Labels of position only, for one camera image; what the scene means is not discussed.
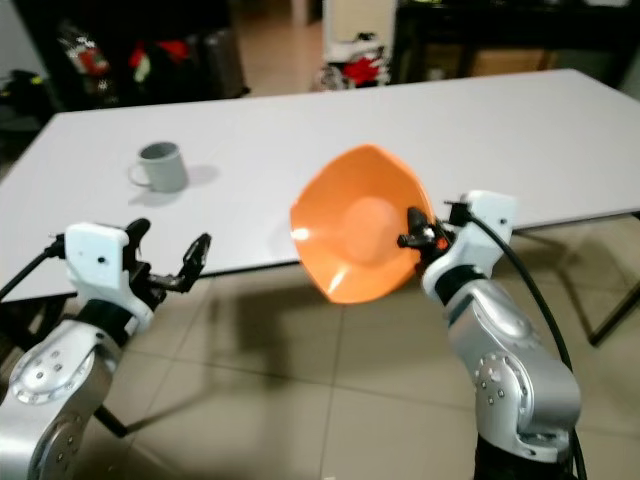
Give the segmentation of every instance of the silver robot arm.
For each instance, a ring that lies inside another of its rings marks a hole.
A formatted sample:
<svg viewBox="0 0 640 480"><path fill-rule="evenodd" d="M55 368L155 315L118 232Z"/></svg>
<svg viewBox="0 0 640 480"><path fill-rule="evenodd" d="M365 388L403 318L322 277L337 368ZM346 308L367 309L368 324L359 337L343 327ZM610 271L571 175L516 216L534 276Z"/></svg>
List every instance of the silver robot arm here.
<svg viewBox="0 0 640 480"><path fill-rule="evenodd" d="M177 276L150 273L136 260L147 220L126 229L77 224L64 234L64 257L83 308L19 360L0 405L2 480L70 479L82 435L104 401L122 348L144 330L168 290L189 291L211 237L202 235Z"/></svg>
<svg viewBox="0 0 640 480"><path fill-rule="evenodd" d="M471 192L462 202L509 242L513 198ZM411 210L409 235L398 243L421 250L428 264L422 286L444 305L449 340L475 387L479 442L501 452L501 461L511 458L517 468L566 465L580 415L580 390L571 371L542 346L529 318L488 279L502 251L473 223L465 222L454 233L441 224L426 224Z"/></svg>

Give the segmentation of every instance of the white table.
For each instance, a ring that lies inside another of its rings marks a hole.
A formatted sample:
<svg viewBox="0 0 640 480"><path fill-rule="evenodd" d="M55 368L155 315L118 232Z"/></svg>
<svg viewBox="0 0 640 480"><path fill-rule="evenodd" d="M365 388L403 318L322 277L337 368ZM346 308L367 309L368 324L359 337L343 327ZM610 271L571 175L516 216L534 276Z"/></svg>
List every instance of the white table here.
<svg viewBox="0 0 640 480"><path fill-rule="evenodd" d="M183 150L192 185L132 185L136 152ZM213 236L204 273L295 261L289 207L343 151L376 143L422 179L438 215L471 189L519 198L518 227L640 210L640 104L574 71L554 71L57 115L0 184L0 284L78 221L152 222L142 258L174 272ZM71 292L49 260L7 300Z"/></svg>

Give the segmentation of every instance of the orange plastic bowl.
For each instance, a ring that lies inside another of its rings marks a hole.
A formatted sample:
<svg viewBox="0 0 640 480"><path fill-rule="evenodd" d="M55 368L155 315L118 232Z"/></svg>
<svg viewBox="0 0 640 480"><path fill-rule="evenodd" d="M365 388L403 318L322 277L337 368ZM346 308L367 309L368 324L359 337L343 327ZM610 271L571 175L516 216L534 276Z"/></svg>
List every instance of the orange plastic bowl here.
<svg viewBox="0 0 640 480"><path fill-rule="evenodd" d="M291 236L300 261L335 303L374 300L406 282L417 251L397 246L407 233L407 209L435 215L415 174L374 145L329 163L291 207Z"/></svg>

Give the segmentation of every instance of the gray mug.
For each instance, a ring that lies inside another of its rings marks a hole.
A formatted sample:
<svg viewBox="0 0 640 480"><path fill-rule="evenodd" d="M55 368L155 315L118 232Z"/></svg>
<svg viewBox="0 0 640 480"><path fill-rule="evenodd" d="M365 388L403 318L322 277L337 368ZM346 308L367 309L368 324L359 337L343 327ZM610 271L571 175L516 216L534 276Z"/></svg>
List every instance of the gray mug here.
<svg viewBox="0 0 640 480"><path fill-rule="evenodd" d="M132 170L140 165L149 181L140 182L133 178ZM129 170L129 180L140 187L154 192L178 192L187 186L187 169L182 161L180 148L175 143L159 142L147 145L138 154L138 163Z"/></svg>

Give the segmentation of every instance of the black cable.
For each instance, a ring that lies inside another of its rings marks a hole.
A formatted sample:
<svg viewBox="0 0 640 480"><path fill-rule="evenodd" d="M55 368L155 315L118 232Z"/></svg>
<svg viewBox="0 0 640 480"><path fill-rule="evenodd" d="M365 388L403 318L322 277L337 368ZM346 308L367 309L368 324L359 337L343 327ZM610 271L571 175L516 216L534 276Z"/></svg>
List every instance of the black cable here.
<svg viewBox="0 0 640 480"><path fill-rule="evenodd" d="M56 240L50 246L45 248L40 255L38 255L36 258L31 260L31 262L29 262L29 264L26 267L20 270L20 272L15 277L9 280L9 283L7 283L4 287L2 287L2 290L0 290L0 302L4 297L9 295L11 290L16 288L18 284L22 282L22 280L24 280L31 272L33 272L36 268L38 268L38 265L44 262L47 258L53 258L53 257L60 257L60 258L64 257L64 236L63 235L57 235Z"/></svg>
<svg viewBox="0 0 640 480"><path fill-rule="evenodd" d="M542 293L540 293L540 289L538 289L538 286L533 281L531 274L527 270L527 267L524 266L524 263L522 263L522 260L520 260L520 258L516 255L513 249L504 240L502 240L502 238L500 238L500 236L496 232L494 232L491 229L491 227L489 227L486 223L484 223L478 217L474 216L471 212L468 212L468 219L469 221L475 223L485 234L487 234L487 236L489 236L489 238L491 238L491 240L493 240L496 243L496 245L500 247L500 249L504 252L504 254L507 256L509 261L512 263L512 265L518 271L518 273L522 277L522 280L524 281L524 283L527 285L527 288L531 292L533 299L538 304L538 308L540 309L542 316L547 322L549 330L551 331L551 335L553 336L553 340L556 343L556 347L558 348L558 353L560 354L560 359L562 360L562 363L564 363L569 370L573 371L573 367L571 365L571 358L569 356L569 350L567 350L567 345L564 343L564 338L562 338L562 333L560 332L560 328L558 327L558 324L556 323L556 319L553 317L553 314L551 313L551 310L549 309L547 302L544 300ZM584 464L582 447L580 446L580 440L578 439L578 434L575 431L575 429L571 432L570 442L572 447L571 450L572 450L573 457L576 464L578 479L586 480L587 471Z"/></svg>

